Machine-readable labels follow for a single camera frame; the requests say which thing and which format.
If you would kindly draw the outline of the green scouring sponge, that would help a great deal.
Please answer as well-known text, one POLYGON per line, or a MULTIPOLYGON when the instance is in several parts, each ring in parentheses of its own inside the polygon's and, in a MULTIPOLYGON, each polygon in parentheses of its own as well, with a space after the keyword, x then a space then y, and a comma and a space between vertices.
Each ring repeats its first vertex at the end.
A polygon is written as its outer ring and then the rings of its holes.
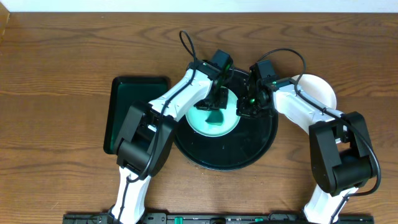
POLYGON ((221 126, 224 122, 223 113, 220 110, 210 111, 205 121, 210 125, 221 126))

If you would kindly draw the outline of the mint green plate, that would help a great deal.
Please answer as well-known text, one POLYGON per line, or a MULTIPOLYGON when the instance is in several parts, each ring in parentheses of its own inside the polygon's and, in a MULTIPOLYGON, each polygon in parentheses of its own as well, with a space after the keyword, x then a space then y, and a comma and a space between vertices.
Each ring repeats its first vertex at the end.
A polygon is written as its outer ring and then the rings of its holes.
POLYGON ((238 97, 228 89, 228 102, 226 109, 220 109, 224 116, 224 122, 221 126, 208 124, 207 119, 210 111, 198 110, 194 106, 185 114, 190 127, 197 133, 206 137, 220 137, 228 134, 239 123, 240 117, 236 114, 238 97))

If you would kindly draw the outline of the white plate with green stain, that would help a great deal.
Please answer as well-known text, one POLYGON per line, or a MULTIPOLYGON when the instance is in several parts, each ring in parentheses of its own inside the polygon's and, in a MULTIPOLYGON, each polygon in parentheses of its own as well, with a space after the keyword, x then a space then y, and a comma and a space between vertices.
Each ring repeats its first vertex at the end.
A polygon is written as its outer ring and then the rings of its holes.
POLYGON ((306 99, 319 101, 324 106, 336 109, 337 99, 331 85, 321 77, 312 74, 304 74, 298 82, 298 89, 306 99))

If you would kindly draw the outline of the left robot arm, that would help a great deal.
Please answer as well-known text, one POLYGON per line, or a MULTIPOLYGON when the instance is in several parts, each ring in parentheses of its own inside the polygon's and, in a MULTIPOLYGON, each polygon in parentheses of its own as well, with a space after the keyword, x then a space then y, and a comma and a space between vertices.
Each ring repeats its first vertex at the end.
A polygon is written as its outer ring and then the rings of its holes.
POLYGON ((135 101, 127 112, 114 142, 121 175, 111 223, 137 223, 143 216, 149 182, 165 164, 180 119, 193 107, 211 111, 216 119, 227 107, 232 61, 194 60, 185 76, 168 92, 145 103, 135 101))

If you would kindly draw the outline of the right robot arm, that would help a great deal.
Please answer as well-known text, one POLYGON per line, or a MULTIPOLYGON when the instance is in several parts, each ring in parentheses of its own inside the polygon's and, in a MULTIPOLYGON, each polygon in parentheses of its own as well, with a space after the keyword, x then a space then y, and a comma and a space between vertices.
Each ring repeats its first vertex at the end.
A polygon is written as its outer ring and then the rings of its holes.
POLYGON ((303 213, 309 223, 336 223, 351 197, 369 179, 380 178, 363 115, 336 109, 332 87, 315 75, 263 78, 249 82, 238 97, 237 115, 263 118, 282 114, 309 137, 315 190, 303 213))

